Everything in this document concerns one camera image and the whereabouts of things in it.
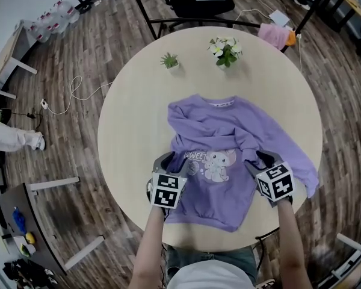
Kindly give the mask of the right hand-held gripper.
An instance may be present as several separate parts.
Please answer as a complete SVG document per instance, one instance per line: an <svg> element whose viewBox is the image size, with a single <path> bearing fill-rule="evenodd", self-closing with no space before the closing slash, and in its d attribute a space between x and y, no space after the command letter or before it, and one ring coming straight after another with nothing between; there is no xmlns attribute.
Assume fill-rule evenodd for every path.
<svg viewBox="0 0 361 289"><path fill-rule="evenodd" d="M295 181L291 167L275 152L256 151L258 161L244 161L248 172L257 182L259 192L275 207L281 200L292 204L292 194L295 191Z"/></svg>

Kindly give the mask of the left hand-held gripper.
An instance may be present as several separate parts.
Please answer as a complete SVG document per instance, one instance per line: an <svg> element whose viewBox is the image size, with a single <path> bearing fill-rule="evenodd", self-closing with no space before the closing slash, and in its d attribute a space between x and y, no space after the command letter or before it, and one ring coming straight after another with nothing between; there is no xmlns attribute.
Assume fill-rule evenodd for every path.
<svg viewBox="0 0 361 289"><path fill-rule="evenodd" d="M174 155L175 152L167 152L153 163L152 177L146 185L147 198L153 206L176 209L181 200L190 159L184 158L178 167L169 166Z"/></svg>

